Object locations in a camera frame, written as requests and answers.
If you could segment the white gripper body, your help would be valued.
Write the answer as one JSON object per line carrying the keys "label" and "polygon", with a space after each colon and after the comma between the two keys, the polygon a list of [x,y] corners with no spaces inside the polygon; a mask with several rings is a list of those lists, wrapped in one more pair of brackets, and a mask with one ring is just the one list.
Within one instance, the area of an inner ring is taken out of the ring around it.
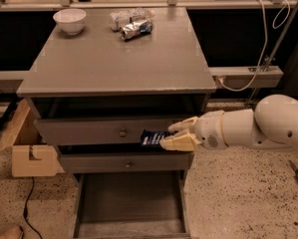
{"label": "white gripper body", "polygon": [[195,124],[195,135],[207,149],[226,149],[222,133],[224,111],[209,112],[201,116]]}

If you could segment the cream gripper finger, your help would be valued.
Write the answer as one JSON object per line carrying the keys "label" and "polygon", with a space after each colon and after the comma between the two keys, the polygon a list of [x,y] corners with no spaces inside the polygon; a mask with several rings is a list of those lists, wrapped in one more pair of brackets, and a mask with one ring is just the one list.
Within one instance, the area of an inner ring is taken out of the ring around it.
{"label": "cream gripper finger", "polygon": [[163,138],[159,144],[165,150],[194,151],[201,145],[201,141],[186,129]]}
{"label": "cream gripper finger", "polygon": [[176,123],[171,124],[167,130],[171,132],[182,131],[188,129],[189,131],[194,131],[195,124],[198,121],[198,117],[192,117],[185,119]]}

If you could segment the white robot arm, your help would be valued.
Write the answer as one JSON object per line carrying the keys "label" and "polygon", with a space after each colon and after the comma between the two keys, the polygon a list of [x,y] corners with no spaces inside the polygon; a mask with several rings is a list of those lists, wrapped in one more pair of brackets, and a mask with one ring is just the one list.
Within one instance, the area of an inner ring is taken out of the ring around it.
{"label": "white robot arm", "polygon": [[170,136],[160,141],[166,150],[226,149],[243,145],[252,149],[298,149],[298,101],[271,95],[255,109],[209,112],[174,123]]}

